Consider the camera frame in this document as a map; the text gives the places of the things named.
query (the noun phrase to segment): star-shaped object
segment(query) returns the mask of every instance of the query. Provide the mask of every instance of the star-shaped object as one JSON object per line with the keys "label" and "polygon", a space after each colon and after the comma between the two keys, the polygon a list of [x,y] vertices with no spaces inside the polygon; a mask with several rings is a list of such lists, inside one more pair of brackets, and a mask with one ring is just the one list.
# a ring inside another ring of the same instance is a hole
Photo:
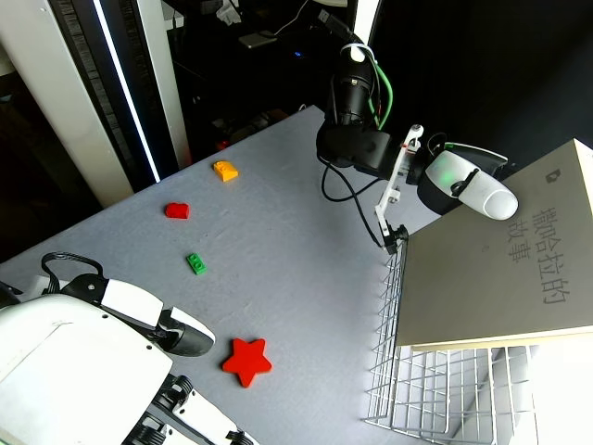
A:
{"label": "star-shaped object", "polygon": [[233,355],[222,365],[222,370],[239,376],[241,385],[249,388],[256,374],[271,371],[271,363],[263,355],[266,340],[260,338],[248,343],[241,338],[233,339]]}

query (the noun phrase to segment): book cover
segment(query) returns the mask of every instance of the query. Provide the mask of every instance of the book cover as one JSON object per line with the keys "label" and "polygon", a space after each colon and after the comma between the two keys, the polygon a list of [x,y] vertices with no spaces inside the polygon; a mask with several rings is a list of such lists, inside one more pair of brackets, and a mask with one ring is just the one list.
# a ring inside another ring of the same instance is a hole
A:
{"label": "book cover", "polygon": [[593,333],[593,151],[570,141],[504,184],[519,200],[509,220],[461,206],[410,236],[398,345]]}

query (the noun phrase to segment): table surface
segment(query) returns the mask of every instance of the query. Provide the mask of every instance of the table surface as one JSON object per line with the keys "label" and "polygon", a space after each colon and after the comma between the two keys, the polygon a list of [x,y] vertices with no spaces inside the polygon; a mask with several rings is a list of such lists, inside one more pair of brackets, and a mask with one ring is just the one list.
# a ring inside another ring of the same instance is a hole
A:
{"label": "table surface", "polygon": [[[322,197],[323,166],[315,158],[322,120],[321,111],[307,108],[204,159],[6,261],[0,280],[26,288],[42,274],[41,257],[64,250],[194,315],[217,343],[203,357],[175,357],[172,372],[190,377],[262,445],[415,443],[360,421],[387,256],[368,237],[353,202]],[[218,179],[211,165],[221,159],[233,163],[238,178]],[[355,188],[370,180],[353,169],[346,174]],[[347,192],[332,174],[327,183],[333,196]],[[383,187],[361,198],[377,236],[372,206]],[[166,218],[169,202],[189,203],[191,219]],[[413,232],[435,215],[403,185],[387,217]],[[206,273],[190,270],[185,257],[192,252]],[[60,279],[82,270],[56,269]],[[234,337],[265,338],[273,363],[248,389],[221,370]]]}

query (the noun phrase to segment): white wire basket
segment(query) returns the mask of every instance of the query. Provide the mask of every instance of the white wire basket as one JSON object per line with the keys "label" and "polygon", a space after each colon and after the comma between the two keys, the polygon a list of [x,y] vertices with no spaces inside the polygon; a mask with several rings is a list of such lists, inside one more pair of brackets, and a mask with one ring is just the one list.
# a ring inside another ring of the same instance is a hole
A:
{"label": "white wire basket", "polygon": [[534,347],[414,352],[399,347],[407,239],[388,261],[365,422],[441,444],[538,443],[533,388]]}

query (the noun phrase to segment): green block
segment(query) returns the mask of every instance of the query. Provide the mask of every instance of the green block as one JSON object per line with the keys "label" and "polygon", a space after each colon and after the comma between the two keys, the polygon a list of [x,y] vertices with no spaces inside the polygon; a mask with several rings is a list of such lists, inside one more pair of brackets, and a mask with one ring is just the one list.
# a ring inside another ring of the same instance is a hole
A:
{"label": "green block", "polygon": [[196,275],[200,275],[201,273],[204,273],[208,270],[206,268],[206,264],[204,264],[204,262],[200,259],[197,253],[192,253],[191,255],[189,255],[187,257],[187,262],[189,262],[189,265],[192,267]]}

